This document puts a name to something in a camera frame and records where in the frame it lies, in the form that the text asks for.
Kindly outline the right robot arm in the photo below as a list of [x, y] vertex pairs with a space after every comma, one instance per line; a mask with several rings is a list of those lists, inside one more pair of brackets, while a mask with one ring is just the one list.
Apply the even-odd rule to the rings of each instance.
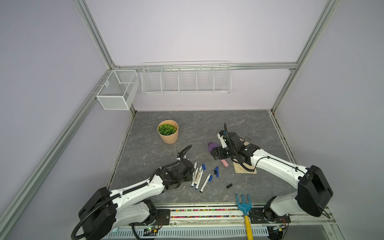
[[235, 132], [218, 133], [220, 143], [209, 143], [208, 150], [215, 160], [231, 159], [248, 173], [257, 168], [279, 177], [295, 192], [271, 197], [265, 204], [262, 216], [270, 223], [282, 216], [305, 212], [313, 217], [326, 216], [326, 207], [334, 195], [323, 171], [317, 166], [300, 166], [280, 159], [262, 148], [247, 143]]

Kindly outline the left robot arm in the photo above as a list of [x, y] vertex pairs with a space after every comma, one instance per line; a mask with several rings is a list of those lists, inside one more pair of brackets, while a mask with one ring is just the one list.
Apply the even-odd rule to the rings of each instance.
[[79, 223], [71, 233], [72, 240], [100, 240], [111, 230], [125, 225], [155, 221], [157, 209], [149, 199], [188, 182], [195, 171], [188, 159], [159, 167], [137, 184], [109, 191], [98, 189], [80, 209]]

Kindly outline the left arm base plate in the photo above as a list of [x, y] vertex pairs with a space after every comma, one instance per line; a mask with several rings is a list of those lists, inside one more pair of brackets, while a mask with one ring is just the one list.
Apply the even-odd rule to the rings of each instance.
[[159, 209], [141, 223], [134, 223], [135, 226], [168, 226], [171, 219], [170, 209]]

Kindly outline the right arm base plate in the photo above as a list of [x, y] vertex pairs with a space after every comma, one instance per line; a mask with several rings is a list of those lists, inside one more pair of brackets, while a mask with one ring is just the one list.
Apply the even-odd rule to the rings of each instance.
[[288, 215], [278, 216], [264, 207], [253, 207], [248, 215], [252, 224], [288, 224], [291, 219]]

